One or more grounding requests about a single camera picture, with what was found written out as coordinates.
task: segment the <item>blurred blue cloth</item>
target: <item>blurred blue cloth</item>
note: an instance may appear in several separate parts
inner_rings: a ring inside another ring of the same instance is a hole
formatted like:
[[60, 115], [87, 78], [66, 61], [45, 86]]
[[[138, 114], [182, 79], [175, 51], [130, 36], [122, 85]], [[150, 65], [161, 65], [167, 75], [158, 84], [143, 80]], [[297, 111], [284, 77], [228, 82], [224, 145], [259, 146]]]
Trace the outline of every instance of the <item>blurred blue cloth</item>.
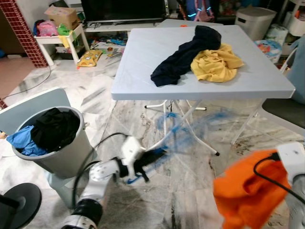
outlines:
[[295, 49], [296, 47], [295, 60], [287, 78], [295, 86], [292, 99], [305, 104], [305, 36], [293, 42], [291, 48]]
[[48, 153], [47, 150], [38, 147], [31, 138], [33, 125], [26, 126], [20, 131], [8, 136], [6, 140], [16, 149], [23, 149], [22, 154], [26, 156], [41, 156]]

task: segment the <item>electric cable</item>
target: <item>electric cable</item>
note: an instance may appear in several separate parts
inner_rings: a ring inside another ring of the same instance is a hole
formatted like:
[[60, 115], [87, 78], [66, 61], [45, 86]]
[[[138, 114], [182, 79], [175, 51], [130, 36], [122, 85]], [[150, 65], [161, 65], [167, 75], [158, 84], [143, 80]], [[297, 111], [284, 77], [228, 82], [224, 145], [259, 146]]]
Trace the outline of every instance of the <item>electric cable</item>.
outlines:
[[[104, 141], [106, 141], [108, 138], [112, 137], [112, 136], [115, 136], [115, 135], [123, 135], [125, 138], [128, 137], [128, 135], [124, 134], [124, 133], [121, 133], [121, 132], [115, 132], [107, 137], [105, 137], [104, 139], [102, 139], [93, 149], [92, 151], [88, 154], [86, 160], [89, 158], [89, 156], [91, 155], [91, 153], [94, 152], [94, 149], [96, 147], [98, 147], [101, 143], [103, 143]], [[81, 166], [81, 168], [79, 169], [79, 172], [75, 178], [75, 181], [74, 181], [74, 185], [73, 185], [73, 190], [72, 190], [72, 206], [73, 208], [75, 207], [76, 205], [76, 200], [75, 200], [75, 197], [76, 197], [76, 190], [77, 190], [77, 186], [78, 186], [78, 182], [80, 180], [80, 178], [82, 177], [82, 175], [84, 174], [84, 172], [92, 165], [98, 163], [100, 161], [91, 161], [89, 164], [87, 164], [84, 168], [82, 168], [83, 166]]]
[[266, 161], [266, 160], [279, 161], [279, 160], [280, 160], [280, 157], [279, 157], [278, 153], [273, 153], [271, 156], [261, 159], [260, 161], [258, 161], [258, 162], [255, 164], [255, 166], [254, 166], [254, 168], [253, 168], [254, 173], [255, 173], [257, 176], [259, 176], [259, 177], [261, 177], [261, 178], [263, 178], [263, 179], [265, 179], [265, 180], [268, 180], [269, 182], [271, 182], [271, 183], [273, 183], [273, 184], [275, 184], [275, 185], [281, 187], [282, 189], [284, 189], [285, 191], [287, 191], [287, 192], [289, 192], [291, 195], [293, 195], [295, 198], [297, 198], [298, 200], [300, 200], [303, 204], [305, 204], [305, 199], [303, 199], [302, 197], [300, 197], [300, 196], [299, 196], [298, 194], [296, 194], [294, 191], [292, 191], [291, 189], [285, 187], [284, 185], [278, 183], [277, 181], [275, 181], [275, 180], [273, 180], [273, 179], [271, 179], [271, 178], [269, 178], [269, 177], [266, 177], [266, 176], [264, 176], [263, 174], [260, 174], [259, 172], [256, 171], [256, 168], [257, 168], [262, 162], [264, 162], [264, 161]]
[[20, 93], [23, 93], [23, 92], [27, 92], [27, 91], [29, 91], [29, 90], [31, 90], [31, 89], [33, 89], [33, 88], [38, 87], [39, 85], [41, 85], [43, 82], [45, 82], [45, 81], [51, 76], [52, 70], [51, 70], [50, 66], [48, 66], [48, 67], [49, 67], [49, 75], [48, 75], [43, 81], [41, 81], [39, 84], [37, 84], [36, 86], [33, 86], [33, 87], [29, 88], [29, 89], [26, 89], [26, 90], [24, 90], [24, 91], [22, 91], [22, 92], [17, 92], [17, 93], [14, 93], [14, 94], [9, 94], [8, 96], [5, 96], [4, 98], [2, 98], [2, 100], [3, 100], [3, 99], [6, 99], [6, 98], [8, 98], [8, 97], [11, 97], [11, 96], [13, 96], [13, 95], [16, 95], [16, 94], [20, 94]]

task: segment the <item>white folding table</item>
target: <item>white folding table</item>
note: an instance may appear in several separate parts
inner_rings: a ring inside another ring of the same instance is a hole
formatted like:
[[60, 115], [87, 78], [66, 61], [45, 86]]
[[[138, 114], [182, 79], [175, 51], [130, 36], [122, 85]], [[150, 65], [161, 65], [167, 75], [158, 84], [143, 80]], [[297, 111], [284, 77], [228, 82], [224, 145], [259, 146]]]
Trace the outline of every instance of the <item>white folding table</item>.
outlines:
[[[177, 85], [156, 87], [150, 75], [154, 69], [178, 46], [192, 40], [195, 27], [133, 29], [112, 85], [114, 100], [173, 100], [181, 110], [183, 118], [168, 133], [164, 124], [164, 138], [149, 147], [159, 147], [171, 132], [186, 121], [190, 132], [202, 145], [214, 154], [213, 148], [199, 139], [187, 118], [202, 100], [290, 98], [295, 88], [256, 47], [253, 41], [237, 25], [210, 26], [222, 35], [222, 42], [230, 44], [244, 66], [237, 75], [225, 83], [198, 81], [192, 72], [181, 76]], [[196, 100], [184, 113], [177, 100]]]

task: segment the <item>table leg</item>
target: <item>table leg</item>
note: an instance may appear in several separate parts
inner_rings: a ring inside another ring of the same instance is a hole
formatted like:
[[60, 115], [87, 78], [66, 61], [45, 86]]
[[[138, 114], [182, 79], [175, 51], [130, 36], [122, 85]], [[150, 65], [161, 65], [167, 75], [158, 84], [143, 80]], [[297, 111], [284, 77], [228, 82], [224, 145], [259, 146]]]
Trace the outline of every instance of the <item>table leg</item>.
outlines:
[[74, 59], [74, 62], [75, 62], [75, 64], [77, 64], [79, 58], [78, 58], [77, 52], [75, 50], [75, 47], [73, 45], [73, 40], [71, 40], [69, 37], [67, 37], [67, 40], [68, 40], [68, 43], [69, 43], [69, 46], [70, 46], [70, 50], [71, 50], [71, 54], [72, 54], [72, 57]]
[[[183, 109], [180, 107], [180, 105], [178, 104], [177, 100], [174, 100], [173, 102], [174, 102], [174, 104], [176, 105], [176, 107], [180, 110], [182, 116], [184, 117], [184, 116], [185, 116], [184, 111], [183, 111]], [[205, 147], [208, 147], [209, 150], [211, 150], [216, 156], [219, 156], [219, 153], [218, 153], [216, 150], [214, 150], [212, 147], [210, 147], [208, 144], [206, 144], [204, 141], [202, 141], [199, 137], [197, 137], [197, 135], [195, 134], [195, 132], [194, 132], [192, 126], [190, 125], [189, 121], [188, 121], [187, 119], [185, 119], [185, 121], [186, 121], [187, 125], [189, 126], [189, 129], [190, 129], [190, 131], [191, 131], [191, 134], [192, 134], [193, 137], [196, 139], [196, 141], [197, 141], [199, 144], [201, 144], [201, 145], [203, 145], [203, 146], [205, 146]]]
[[167, 100], [165, 100], [163, 103], [161, 104], [157, 104], [157, 105], [145, 105], [144, 108], [153, 108], [153, 107], [159, 107], [159, 106], [163, 106], [163, 114], [164, 114], [164, 121], [163, 121], [163, 128], [164, 128], [164, 135], [166, 135], [166, 102]]
[[248, 118], [246, 119], [246, 121], [244, 122], [244, 124], [242, 125], [242, 127], [239, 129], [239, 131], [237, 132], [237, 134], [235, 135], [235, 137], [233, 138], [233, 140], [231, 141], [231, 144], [234, 145], [235, 142], [237, 141], [237, 139], [239, 138], [239, 136], [242, 134], [242, 132], [244, 131], [244, 129], [248, 126], [249, 121], [251, 120], [251, 118], [255, 115], [258, 114], [258, 110], [259, 108], [263, 105], [265, 100], [262, 100], [257, 107], [255, 107], [255, 109], [250, 113], [250, 115], [248, 116]]
[[[185, 114], [183, 113], [183, 116], [182, 116], [182, 119], [159, 141], [157, 142], [156, 144], [154, 144], [153, 146], [149, 147], [147, 149], [147, 151], [149, 150], [152, 150], [152, 149], [155, 149], [155, 148], [158, 148], [158, 147], [161, 147], [162, 144], [165, 142], [165, 140], [171, 135], [171, 133], [175, 132], [175, 130], [177, 130], [177, 128], [184, 122], [186, 121], [187, 124], [189, 125], [189, 122], [187, 120], [187, 118], [194, 112], [194, 110], [196, 109], [196, 107], [199, 105], [199, 103], [201, 102], [201, 100], [197, 101], [195, 103], [194, 106], [192, 106]], [[219, 153], [214, 150], [213, 148], [211, 148], [209, 145], [207, 145], [205, 142], [201, 141], [197, 136], [196, 134], [193, 132], [191, 126], [189, 125], [190, 127], [190, 130], [191, 130], [191, 133], [193, 135], [193, 137], [202, 145], [208, 147], [216, 156], [219, 156]]]
[[88, 41], [87, 41], [86, 35], [85, 35], [85, 33], [84, 33], [84, 30], [81, 30], [81, 39], [82, 39], [82, 42], [84, 43], [85, 50], [86, 50], [86, 51], [89, 51], [89, 50], [90, 50], [90, 47], [89, 47], [89, 45], [88, 45]]
[[37, 44], [40, 47], [40, 50], [42, 51], [42, 54], [44, 55], [44, 58], [46, 58], [46, 61], [48, 62], [48, 65], [49, 66], [54, 65], [54, 61], [50, 57], [50, 55], [49, 55], [48, 51], [46, 50], [46, 48], [44, 47], [44, 45], [40, 44], [39, 42], [37, 42]]
[[[189, 107], [192, 107], [190, 102], [188, 100], [186, 100], [187, 104], [189, 105]], [[196, 111], [199, 110], [199, 111], [206, 111], [208, 108], [206, 107], [196, 107]]]

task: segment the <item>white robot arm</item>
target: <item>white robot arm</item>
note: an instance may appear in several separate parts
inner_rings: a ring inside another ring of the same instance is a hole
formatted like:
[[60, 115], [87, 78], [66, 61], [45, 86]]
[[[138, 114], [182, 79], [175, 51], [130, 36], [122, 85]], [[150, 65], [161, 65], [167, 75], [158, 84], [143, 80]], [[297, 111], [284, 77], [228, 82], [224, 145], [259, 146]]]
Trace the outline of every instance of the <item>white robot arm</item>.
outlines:
[[[288, 173], [293, 192], [305, 199], [305, 150], [299, 142], [279, 145], [277, 152]], [[290, 210], [289, 229], [305, 229], [305, 204], [291, 194], [286, 197]]]
[[97, 229], [106, 209], [107, 197], [115, 180], [141, 173], [148, 181], [143, 166], [153, 163], [164, 155], [162, 150], [145, 152], [135, 137], [126, 138], [123, 159], [114, 158], [98, 162], [89, 171], [89, 181], [81, 194], [73, 213], [68, 216], [61, 229]]
[[[305, 199], [305, 150], [302, 144], [293, 142], [277, 148], [288, 173], [288, 181], [292, 190]], [[124, 159], [114, 158], [107, 162], [96, 163], [89, 172], [89, 182], [83, 191], [73, 213], [68, 216], [61, 229], [97, 229], [112, 184], [119, 177], [134, 176], [142, 173], [142, 167], [154, 162], [164, 154], [145, 152], [138, 140], [127, 137], [122, 152]], [[289, 229], [305, 229], [305, 204], [288, 194], [286, 202], [290, 208]]]

